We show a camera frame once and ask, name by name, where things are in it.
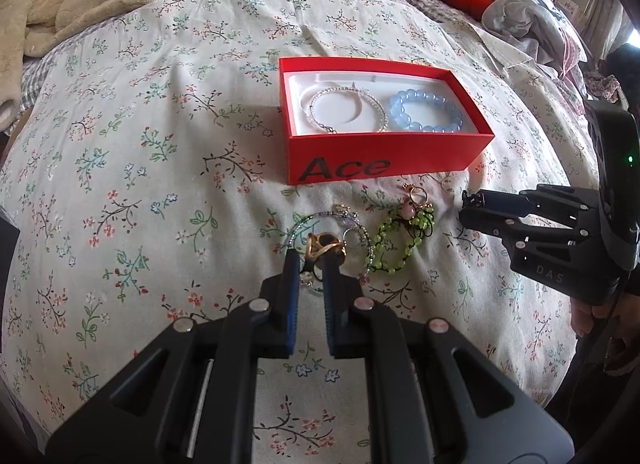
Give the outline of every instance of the bracelet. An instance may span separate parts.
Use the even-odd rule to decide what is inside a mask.
[[[376,130],[376,133],[384,131],[386,129],[389,120],[386,116],[385,107],[382,106],[382,104],[380,104],[380,102],[375,97],[373,97],[373,95],[369,94],[369,92],[361,90],[360,88],[353,88],[351,86],[333,86],[332,88],[325,88],[324,90],[320,90],[317,94],[315,94],[309,101],[309,108],[307,113],[311,123],[318,126],[320,129],[324,130],[327,133],[338,133],[337,129],[320,123],[318,121],[318,118],[316,117],[316,112],[314,110],[314,106],[316,105],[316,102],[318,102],[318,99],[320,99],[320,97],[336,92],[351,92],[353,94],[357,94],[361,98],[363,97],[367,99],[370,102],[371,106],[373,106],[380,115],[380,127]]]
[[[414,247],[420,245],[425,238],[433,234],[433,225],[435,223],[433,205],[428,203],[429,195],[426,190],[420,186],[408,184],[404,184],[402,187],[408,190],[410,202],[401,206],[398,216],[394,218],[387,217],[380,224],[378,233],[373,238],[376,258],[379,256],[378,260],[373,264],[373,271],[384,270],[389,274],[394,274],[396,271],[403,269],[407,259],[412,255]],[[423,202],[418,201],[418,193],[422,193],[424,196]],[[411,238],[406,241],[402,258],[394,266],[391,266],[386,260],[382,260],[382,254],[386,234],[394,224],[403,225]]]
[[[357,212],[351,211],[350,207],[345,206],[343,204],[336,204],[334,206],[334,209],[332,209],[332,211],[320,211],[319,213],[314,213],[313,215],[309,215],[303,218],[300,222],[298,222],[298,224],[291,231],[289,235],[289,239],[287,240],[287,248],[293,249],[293,244],[295,242],[295,239],[300,229],[302,229],[302,227],[304,227],[304,225],[308,221],[311,221],[316,218],[321,218],[321,217],[337,217],[341,219],[344,225],[347,226],[347,229],[342,234],[341,244],[344,247],[347,247],[347,241],[346,241],[347,233],[350,231],[356,231],[356,233],[360,237],[360,245],[358,247],[364,246],[367,248],[367,257],[365,258],[365,270],[362,276],[360,277],[360,280],[363,281],[364,279],[366,279],[369,276],[369,272],[373,267],[373,258],[374,258],[373,243],[371,241],[371,237],[369,236],[369,233],[367,232],[366,228],[364,227],[364,225],[360,223],[360,219],[358,218]],[[318,279],[319,281],[320,279],[317,276],[315,276],[315,274],[313,273],[313,270],[309,271],[307,269],[308,267],[306,267],[306,269],[305,267],[303,267],[303,271],[300,273],[300,283],[302,285],[305,285],[306,287],[310,287],[311,284],[313,283],[314,278]]]
[[[423,126],[417,121],[412,121],[411,116],[405,112],[406,102],[426,102],[434,106],[443,107],[451,118],[448,126]],[[452,100],[447,100],[441,95],[425,92],[423,90],[401,90],[389,99],[389,113],[396,126],[406,131],[434,131],[436,133],[456,133],[462,129],[462,112]]]

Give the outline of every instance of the human hand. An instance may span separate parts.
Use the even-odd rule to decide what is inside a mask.
[[[594,319],[606,319],[612,307],[613,299],[603,305],[592,307],[571,298],[571,327],[578,336],[583,337],[593,329]],[[613,316],[619,317],[615,338],[621,338],[628,345],[640,336],[640,297],[623,294]]]

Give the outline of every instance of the blue beaded bracelet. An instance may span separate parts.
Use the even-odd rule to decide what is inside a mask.
[[[423,126],[411,120],[411,116],[404,111],[406,102],[426,102],[444,108],[451,117],[449,126]],[[401,90],[389,99],[389,114],[391,120],[406,131],[434,131],[436,133],[456,133],[462,129],[462,112],[452,100],[423,90]]]

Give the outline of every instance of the silver chain bracelet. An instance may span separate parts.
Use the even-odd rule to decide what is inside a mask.
[[[327,133],[338,133],[337,129],[332,128],[331,126],[327,126],[326,124],[320,123],[318,121],[318,118],[316,117],[316,112],[314,110],[314,106],[316,105],[316,102],[318,102],[318,99],[320,99],[320,97],[322,97],[323,95],[335,94],[338,92],[351,92],[353,94],[357,94],[359,97],[363,97],[367,99],[370,102],[371,106],[373,106],[373,108],[380,115],[380,127],[375,132],[378,133],[386,129],[386,127],[389,124],[389,119],[388,119],[388,116],[386,115],[385,107],[382,106],[380,101],[377,100],[375,97],[373,97],[373,95],[369,94],[369,92],[367,92],[366,90],[362,90],[360,88],[354,88],[351,86],[332,86],[331,88],[325,88],[324,90],[320,90],[317,94],[315,94],[309,101],[309,109],[308,109],[309,120],[313,124],[315,124],[320,129],[324,130]]]
[[[344,225],[347,226],[347,229],[342,234],[342,243],[344,244],[345,247],[348,246],[346,241],[347,233],[349,231],[357,232],[358,236],[360,237],[360,244],[357,247],[364,246],[367,248],[367,257],[365,259],[365,270],[362,276],[360,277],[360,280],[365,279],[369,275],[369,272],[373,267],[373,260],[374,260],[373,242],[364,225],[360,223],[360,219],[358,218],[358,213],[356,211],[351,211],[350,207],[345,206],[343,204],[336,204],[332,211],[320,211],[319,213],[308,215],[304,219],[302,219],[300,222],[298,222],[296,227],[293,228],[291,234],[289,235],[289,240],[287,240],[287,248],[288,249],[294,248],[293,245],[296,241],[296,237],[307,222],[313,219],[323,218],[323,217],[337,217],[342,221]],[[302,283],[307,287],[311,287],[313,280],[314,280],[313,273],[303,272],[300,274],[300,283]]]

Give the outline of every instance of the pink gem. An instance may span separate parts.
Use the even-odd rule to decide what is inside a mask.
[[[405,220],[411,220],[415,217],[415,208],[411,204],[403,204],[400,208],[400,216]]]

